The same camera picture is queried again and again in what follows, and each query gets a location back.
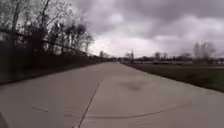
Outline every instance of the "fence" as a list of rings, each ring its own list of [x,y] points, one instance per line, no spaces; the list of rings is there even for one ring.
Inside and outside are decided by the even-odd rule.
[[[102,58],[71,46],[0,29],[0,82],[101,61]]]

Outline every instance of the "concrete path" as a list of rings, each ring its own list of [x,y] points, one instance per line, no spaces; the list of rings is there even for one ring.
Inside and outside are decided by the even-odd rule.
[[[222,93],[115,63],[0,88],[9,128],[223,128],[223,109]]]

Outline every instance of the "cloudy sky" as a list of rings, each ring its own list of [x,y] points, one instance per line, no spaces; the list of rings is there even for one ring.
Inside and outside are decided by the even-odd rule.
[[[90,51],[115,56],[192,53],[196,42],[224,53],[223,0],[71,0],[94,36]]]

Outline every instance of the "sky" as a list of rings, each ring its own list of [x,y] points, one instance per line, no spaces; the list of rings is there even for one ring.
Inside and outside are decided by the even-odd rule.
[[[155,52],[193,54],[195,43],[211,42],[224,55],[223,0],[71,0],[94,37],[90,52],[136,57]]]

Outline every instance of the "grassy field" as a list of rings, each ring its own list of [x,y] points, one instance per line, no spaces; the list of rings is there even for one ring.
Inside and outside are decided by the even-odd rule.
[[[151,74],[224,92],[224,68],[150,64],[130,66]]]

